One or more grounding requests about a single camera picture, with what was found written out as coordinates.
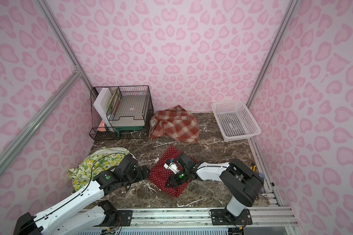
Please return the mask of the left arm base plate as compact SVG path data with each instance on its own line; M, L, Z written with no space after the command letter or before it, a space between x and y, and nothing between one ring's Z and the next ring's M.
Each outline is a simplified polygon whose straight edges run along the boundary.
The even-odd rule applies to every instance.
M99 227L128 227L131 225L133 210L105 211L105 218Z

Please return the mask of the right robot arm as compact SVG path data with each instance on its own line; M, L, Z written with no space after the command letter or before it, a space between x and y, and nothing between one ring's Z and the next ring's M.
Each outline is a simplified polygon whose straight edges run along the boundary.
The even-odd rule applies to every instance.
M176 188L191 180L218 181L224 183L232 194L225 207L225 215L238 218L247 207L252 207L264 186L264 179L239 159L221 164L197 163L185 153L163 165L172 174L166 188Z

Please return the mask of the red polka dot skirt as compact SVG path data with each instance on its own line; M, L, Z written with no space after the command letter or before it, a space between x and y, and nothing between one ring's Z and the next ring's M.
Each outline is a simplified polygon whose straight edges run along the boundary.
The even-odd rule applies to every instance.
M164 164L169 159L176 159L181 153L182 152L180 152L174 146L170 146L164 155L158 160L155 166L152 167L149 176L149 180L152 181L161 191L173 197L179 197L186 189L188 183L191 182L190 180L188 183L184 183L177 188L165 188L165 183L172 172L170 170L166 170L164 168Z

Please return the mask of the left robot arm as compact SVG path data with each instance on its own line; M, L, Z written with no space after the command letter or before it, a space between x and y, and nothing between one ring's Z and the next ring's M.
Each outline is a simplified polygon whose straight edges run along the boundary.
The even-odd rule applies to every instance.
M131 212L121 217L117 209L107 200L91 210L80 213L91 203L121 187L146 180L150 169L139 165L131 155L126 155L119 165L90 176L90 182L82 189L50 208L35 215L29 212L17 219L15 235L67 235L76 234L94 226L121 227Z

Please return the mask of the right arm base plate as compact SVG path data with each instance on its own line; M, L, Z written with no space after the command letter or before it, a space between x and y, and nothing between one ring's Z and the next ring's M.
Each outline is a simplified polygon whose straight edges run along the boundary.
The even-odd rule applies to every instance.
M244 209L239 216L232 215L226 209L211 209L209 215L211 216L212 224L215 226L240 225L246 227L253 224L249 209Z

